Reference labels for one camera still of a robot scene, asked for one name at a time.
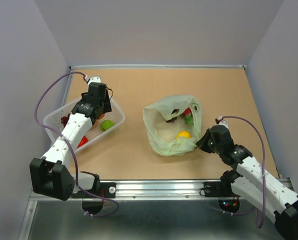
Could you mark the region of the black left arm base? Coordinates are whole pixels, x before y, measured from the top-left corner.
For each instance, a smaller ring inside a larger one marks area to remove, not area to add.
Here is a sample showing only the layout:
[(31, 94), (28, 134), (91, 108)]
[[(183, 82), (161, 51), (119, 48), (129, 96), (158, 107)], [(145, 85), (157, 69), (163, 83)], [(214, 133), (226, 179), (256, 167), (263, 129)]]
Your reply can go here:
[(78, 182), (82, 188), (91, 194), (109, 199), (116, 197), (117, 183), (114, 181), (102, 181), (96, 173), (79, 172)]

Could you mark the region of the translucent green plastic bag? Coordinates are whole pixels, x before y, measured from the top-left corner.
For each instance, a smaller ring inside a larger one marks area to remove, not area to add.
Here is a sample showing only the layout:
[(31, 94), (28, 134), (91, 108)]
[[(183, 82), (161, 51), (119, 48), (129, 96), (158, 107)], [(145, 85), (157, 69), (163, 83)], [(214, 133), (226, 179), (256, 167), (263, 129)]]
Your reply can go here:
[[(182, 113), (190, 108), (193, 125), (185, 123)], [(202, 137), (203, 108), (199, 101), (189, 94), (170, 95), (143, 109), (143, 122), (148, 142), (152, 149), (164, 157), (182, 156), (196, 148)], [(191, 133), (191, 138), (176, 136), (181, 131)]]

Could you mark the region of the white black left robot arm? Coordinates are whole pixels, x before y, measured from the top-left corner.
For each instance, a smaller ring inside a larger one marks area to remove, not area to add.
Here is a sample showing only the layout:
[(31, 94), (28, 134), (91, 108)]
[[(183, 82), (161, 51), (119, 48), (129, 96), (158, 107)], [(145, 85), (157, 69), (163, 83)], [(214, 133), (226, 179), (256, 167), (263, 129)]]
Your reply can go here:
[(89, 197), (100, 193), (100, 184), (92, 179), (81, 187), (79, 173), (71, 175), (68, 167), (71, 160), (77, 160), (75, 151), (85, 134), (101, 115), (111, 112), (108, 90), (104, 83), (90, 83), (88, 91), (81, 95), (71, 110), (57, 140), (41, 158), (31, 161), (29, 171), (34, 193), (62, 201), (77, 191), (84, 191)]

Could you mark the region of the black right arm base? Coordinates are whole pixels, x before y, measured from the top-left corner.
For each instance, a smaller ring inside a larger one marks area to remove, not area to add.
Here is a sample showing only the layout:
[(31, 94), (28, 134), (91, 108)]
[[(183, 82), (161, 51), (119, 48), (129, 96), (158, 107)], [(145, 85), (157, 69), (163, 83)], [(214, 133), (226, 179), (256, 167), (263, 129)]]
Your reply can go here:
[(229, 198), (234, 197), (231, 184), (236, 179), (242, 177), (235, 170), (225, 171), (219, 180), (204, 181), (200, 188), (199, 195), (207, 198)]

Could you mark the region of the green lime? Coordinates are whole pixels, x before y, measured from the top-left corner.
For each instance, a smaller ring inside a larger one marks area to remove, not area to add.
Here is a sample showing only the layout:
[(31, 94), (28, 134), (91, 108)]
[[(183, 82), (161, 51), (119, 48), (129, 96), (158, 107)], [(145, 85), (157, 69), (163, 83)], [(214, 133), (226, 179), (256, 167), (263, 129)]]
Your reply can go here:
[(108, 129), (112, 128), (115, 125), (115, 123), (112, 120), (109, 119), (105, 119), (103, 120), (100, 125), (99, 125), (99, 129), (102, 132), (107, 131)]

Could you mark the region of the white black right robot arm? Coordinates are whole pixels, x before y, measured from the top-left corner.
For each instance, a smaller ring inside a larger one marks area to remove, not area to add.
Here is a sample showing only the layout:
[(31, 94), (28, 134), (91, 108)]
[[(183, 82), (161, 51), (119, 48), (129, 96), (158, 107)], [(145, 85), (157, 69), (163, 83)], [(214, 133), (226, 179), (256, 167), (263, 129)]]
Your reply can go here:
[(232, 168), (219, 182), (220, 192), (244, 198), (262, 211), (285, 240), (298, 240), (298, 193), (286, 187), (243, 145), (235, 144), (229, 129), (214, 125), (196, 143), (203, 152), (217, 154)]

